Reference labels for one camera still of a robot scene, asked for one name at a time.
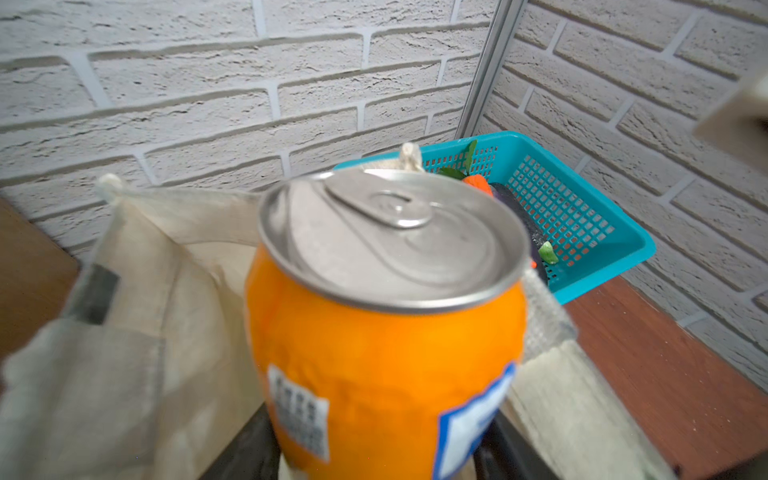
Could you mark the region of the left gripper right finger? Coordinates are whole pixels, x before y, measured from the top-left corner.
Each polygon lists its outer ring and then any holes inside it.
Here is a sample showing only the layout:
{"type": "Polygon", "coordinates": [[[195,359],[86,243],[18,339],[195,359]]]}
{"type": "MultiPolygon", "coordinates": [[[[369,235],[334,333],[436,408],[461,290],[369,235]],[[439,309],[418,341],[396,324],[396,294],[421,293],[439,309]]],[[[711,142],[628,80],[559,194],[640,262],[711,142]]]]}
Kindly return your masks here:
{"type": "Polygon", "coordinates": [[[498,411],[473,454],[479,480],[557,480],[558,476],[511,421],[498,411]]]}

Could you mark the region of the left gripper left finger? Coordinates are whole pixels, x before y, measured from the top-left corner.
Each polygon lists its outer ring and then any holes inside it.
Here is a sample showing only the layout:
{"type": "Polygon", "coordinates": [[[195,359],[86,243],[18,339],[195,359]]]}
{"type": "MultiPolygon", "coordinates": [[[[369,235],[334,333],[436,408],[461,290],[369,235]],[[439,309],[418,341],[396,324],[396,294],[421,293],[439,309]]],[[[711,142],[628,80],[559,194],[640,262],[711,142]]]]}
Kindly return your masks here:
{"type": "Polygon", "coordinates": [[[201,480],[278,480],[281,449],[263,403],[201,480]]]}

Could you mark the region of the canvas tote bag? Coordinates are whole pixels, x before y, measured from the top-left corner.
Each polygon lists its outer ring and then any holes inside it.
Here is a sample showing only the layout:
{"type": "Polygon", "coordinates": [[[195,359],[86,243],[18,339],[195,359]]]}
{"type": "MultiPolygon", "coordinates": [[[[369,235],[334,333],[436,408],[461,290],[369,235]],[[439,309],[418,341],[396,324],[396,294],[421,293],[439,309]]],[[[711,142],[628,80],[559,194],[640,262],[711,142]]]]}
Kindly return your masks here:
{"type": "MultiPolygon", "coordinates": [[[[136,190],[59,316],[4,363],[5,479],[200,479],[263,404],[243,322],[259,195],[136,190]]],[[[559,479],[670,479],[539,276],[501,412],[559,479]]]]}

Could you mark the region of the orange Fanta can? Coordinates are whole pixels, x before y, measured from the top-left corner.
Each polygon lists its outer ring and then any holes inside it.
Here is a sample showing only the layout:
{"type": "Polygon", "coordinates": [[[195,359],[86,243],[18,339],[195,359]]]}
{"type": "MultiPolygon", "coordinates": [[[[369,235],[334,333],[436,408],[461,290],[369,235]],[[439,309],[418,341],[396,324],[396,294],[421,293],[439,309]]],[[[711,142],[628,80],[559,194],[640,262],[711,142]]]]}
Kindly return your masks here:
{"type": "Polygon", "coordinates": [[[296,479],[448,479],[523,356],[530,237],[493,195],[347,168],[268,189],[249,346],[296,479]]]}

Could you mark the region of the orange toy carrot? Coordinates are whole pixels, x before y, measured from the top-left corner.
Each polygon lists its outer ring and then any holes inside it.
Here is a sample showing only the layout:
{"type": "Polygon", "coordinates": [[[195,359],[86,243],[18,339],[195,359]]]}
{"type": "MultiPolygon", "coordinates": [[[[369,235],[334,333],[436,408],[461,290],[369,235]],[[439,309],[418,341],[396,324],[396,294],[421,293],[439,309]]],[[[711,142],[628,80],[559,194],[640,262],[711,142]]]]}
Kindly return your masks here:
{"type": "Polygon", "coordinates": [[[489,196],[493,195],[492,187],[490,186],[486,178],[483,177],[482,175],[466,176],[462,179],[462,182],[488,194],[489,196]]]}

